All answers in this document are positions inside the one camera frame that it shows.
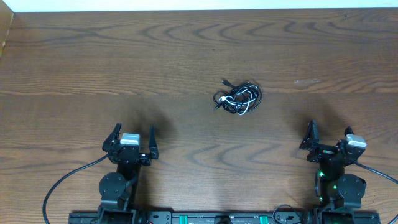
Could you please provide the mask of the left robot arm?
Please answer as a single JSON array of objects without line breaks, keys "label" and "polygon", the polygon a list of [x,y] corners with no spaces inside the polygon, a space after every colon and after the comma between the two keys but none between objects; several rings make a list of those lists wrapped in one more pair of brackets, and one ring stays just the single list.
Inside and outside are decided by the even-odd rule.
[{"label": "left robot arm", "polygon": [[147,215],[136,209],[134,202],[141,167],[150,166],[159,158],[155,128],[150,128],[149,152],[140,151],[139,134],[120,134],[120,130],[118,123],[102,146],[117,169],[106,174],[99,183],[98,223],[147,223]]}]

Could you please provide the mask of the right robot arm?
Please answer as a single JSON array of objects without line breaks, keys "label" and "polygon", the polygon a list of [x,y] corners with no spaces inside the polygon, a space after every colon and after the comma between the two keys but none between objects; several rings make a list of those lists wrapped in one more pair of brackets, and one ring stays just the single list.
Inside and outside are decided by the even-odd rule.
[{"label": "right robot arm", "polygon": [[361,208],[366,181],[347,174],[345,167],[354,164],[366,150],[366,141],[350,127],[336,145],[320,143],[317,123],[311,120],[299,148],[307,150],[307,161],[319,164],[315,173],[315,195],[320,205],[305,212],[304,223],[354,223],[354,211]]}]

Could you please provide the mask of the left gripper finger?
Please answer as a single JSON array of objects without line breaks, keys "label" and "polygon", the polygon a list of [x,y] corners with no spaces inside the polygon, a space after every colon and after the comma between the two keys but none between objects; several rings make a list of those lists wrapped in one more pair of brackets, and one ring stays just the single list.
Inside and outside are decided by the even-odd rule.
[{"label": "left gripper finger", "polygon": [[159,158],[159,150],[155,140],[155,128],[153,126],[150,127],[149,150],[151,159]]},{"label": "left gripper finger", "polygon": [[121,130],[121,123],[117,123],[109,134],[109,136],[104,140],[102,145],[102,150],[105,152],[112,151],[119,144],[119,134]]}]

